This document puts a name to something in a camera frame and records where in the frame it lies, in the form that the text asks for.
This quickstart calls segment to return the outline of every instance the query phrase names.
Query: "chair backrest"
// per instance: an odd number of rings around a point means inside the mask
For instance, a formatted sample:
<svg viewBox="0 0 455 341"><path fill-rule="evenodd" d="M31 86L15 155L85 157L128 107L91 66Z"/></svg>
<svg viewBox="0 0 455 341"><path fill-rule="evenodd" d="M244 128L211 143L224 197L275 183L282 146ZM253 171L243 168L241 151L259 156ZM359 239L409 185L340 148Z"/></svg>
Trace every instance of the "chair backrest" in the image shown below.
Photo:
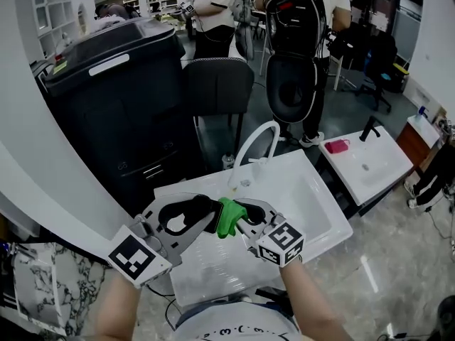
<svg viewBox="0 0 455 341"><path fill-rule="evenodd" d="M372 37L370 46L370 61L366 66L365 74L373 80L378 79L381 74L392 69L397 46L395 39L386 33Z"/></svg>
<svg viewBox="0 0 455 341"><path fill-rule="evenodd" d="M201 58L184 69L186 103L194 116L239 114L247 111L255 81L240 58Z"/></svg>

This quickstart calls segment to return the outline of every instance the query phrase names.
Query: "yellow sticky note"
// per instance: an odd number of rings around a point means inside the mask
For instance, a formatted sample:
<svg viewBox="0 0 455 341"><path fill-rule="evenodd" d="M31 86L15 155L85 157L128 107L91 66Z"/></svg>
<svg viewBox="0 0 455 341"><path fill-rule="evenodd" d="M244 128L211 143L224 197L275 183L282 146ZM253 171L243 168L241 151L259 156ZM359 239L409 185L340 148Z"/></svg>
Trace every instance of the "yellow sticky note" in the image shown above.
<svg viewBox="0 0 455 341"><path fill-rule="evenodd" d="M65 68L67 64L68 64L68 62L65 61L65 62L63 62L63 63L61 63L61 64L59 64L59 65L56 65L56 66L54 67L54 75L55 75L56 73L59 73L63 68Z"/></svg>

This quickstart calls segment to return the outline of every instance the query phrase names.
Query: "sink basin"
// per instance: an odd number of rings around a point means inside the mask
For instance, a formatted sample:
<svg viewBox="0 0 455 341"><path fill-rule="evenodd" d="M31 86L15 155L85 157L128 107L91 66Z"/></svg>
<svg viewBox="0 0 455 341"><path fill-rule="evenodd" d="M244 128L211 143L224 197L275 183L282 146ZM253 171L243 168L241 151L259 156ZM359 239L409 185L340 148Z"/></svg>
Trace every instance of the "sink basin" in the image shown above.
<svg viewBox="0 0 455 341"><path fill-rule="evenodd" d="M155 196L200 193L220 197L252 198L268 202L306 233L304 262L321 255L352 235L340 207L302 150L275 156L266 168L251 163L237 168L241 178L253 178L236 190L228 187L232 170L206 175L155 189ZM202 233L182 253L183 263L171 272L178 304L209 301L271 281L278 267L247 252L242 235L218 239Z"/></svg>
<svg viewBox="0 0 455 341"><path fill-rule="evenodd" d="M369 201L389 188L412 168L412 162L383 126L376 127L380 137L371 131L365 142L361 131L322 141L319 149L339 175L357 205ZM349 149L330 154L325 143L348 140Z"/></svg>

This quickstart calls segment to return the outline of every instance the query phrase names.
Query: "black pants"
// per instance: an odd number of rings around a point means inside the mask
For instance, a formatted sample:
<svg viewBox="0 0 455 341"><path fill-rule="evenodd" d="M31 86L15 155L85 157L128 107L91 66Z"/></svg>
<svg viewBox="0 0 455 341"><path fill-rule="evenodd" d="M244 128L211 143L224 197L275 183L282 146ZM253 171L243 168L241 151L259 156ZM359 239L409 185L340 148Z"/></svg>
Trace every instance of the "black pants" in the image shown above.
<svg viewBox="0 0 455 341"><path fill-rule="evenodd" d="M194 59L229 56L229 46L234 34L230 26L217 26L209 31L196 32Z"/></svg>
<svg viewBox="0 0 455 341"><path fill-rule="evenodd" d="M418 205L424 205L431 201L444 188L446 183L450 183L454 179L454 164L455 148L449 144L445 144L433 158L418 184L414 186L414 194L418 196L416 198ZM432 186L419 195L420 191L427 187L434 177L437 178L434 180Z"/></svg>
<svg viewBox="0 0 455 341"><path fill-rule="evenodd" d="M318 66L318 87L316 88L316 96L314 97L313 108L308 117L302 121L304 133L308 139L313 139L318 136L319 122L321 121L322 110L324 108L324 93L327 84L328 66L330 65L330 57L319 59ZM274 120L279 124L281 131L286 131L288 124L279 120L274 116Z"/></svg>

